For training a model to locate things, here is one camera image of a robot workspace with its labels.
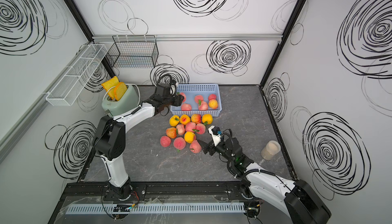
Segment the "yellow peach with leaf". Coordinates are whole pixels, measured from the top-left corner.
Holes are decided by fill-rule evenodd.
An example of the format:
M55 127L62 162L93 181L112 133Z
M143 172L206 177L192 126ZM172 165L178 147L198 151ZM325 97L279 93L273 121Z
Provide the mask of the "yellow peach with leaf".
M171 127L176 127L178 124L180 123L180 118L177 115L173 115L170 119L169 119L169 125Z

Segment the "dark pink peach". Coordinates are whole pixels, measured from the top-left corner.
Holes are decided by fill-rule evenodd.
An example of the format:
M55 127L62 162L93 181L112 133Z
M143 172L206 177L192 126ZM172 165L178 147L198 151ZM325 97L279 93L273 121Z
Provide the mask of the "dark pink peach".
M162 136L161 138L160 138L160 145L162 146L162 147L169 147L170 146L170 144L171 144L171 138L169 138L168 136Z

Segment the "orange yellow peach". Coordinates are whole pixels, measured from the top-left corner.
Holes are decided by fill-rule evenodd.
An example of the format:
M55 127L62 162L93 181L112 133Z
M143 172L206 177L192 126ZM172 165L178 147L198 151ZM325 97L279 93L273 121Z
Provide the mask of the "orange yellow peach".
M218 101L216 99L209 100L208 105L213 110L216 110L219 107Z

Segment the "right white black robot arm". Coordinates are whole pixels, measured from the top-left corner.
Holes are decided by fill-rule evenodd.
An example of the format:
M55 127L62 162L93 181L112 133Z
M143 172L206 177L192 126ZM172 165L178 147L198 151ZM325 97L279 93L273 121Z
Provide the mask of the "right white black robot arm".
M262 199L291 218L294 224L326 224L332 216L313 188L303 180L287 180L265 170L243 153L236 138L220 136L199 141L203 153L224 157L231 175L240 180L243 196Z

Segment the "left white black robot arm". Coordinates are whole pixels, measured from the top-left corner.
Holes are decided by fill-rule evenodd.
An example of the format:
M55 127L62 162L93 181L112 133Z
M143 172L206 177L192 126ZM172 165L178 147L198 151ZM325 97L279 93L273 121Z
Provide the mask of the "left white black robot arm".
M172 75L164 75L157 81L154 94L136 108L115 117L106 115L99 121L93 146L98 157L104 162L109 189L121 201L132 195L131 181L123 160L126 133L144 120L158 115L165 108L181 106L184 97L177 93L177 84Z

